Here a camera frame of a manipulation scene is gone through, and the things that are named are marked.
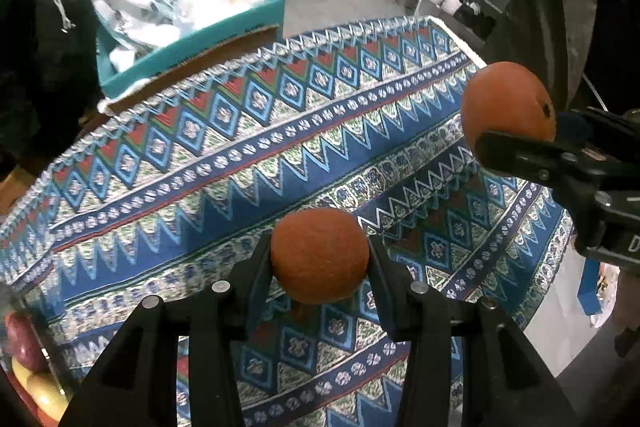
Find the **person right hand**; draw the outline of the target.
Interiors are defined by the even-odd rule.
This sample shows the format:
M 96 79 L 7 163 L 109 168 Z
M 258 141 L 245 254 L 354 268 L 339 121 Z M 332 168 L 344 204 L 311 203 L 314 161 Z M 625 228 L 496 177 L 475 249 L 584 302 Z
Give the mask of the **person right hand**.
M 612 313 L 616 329 L 636 331 L 640 325 L 640 277 L 637 273 L 620 271 L 616 303 Z

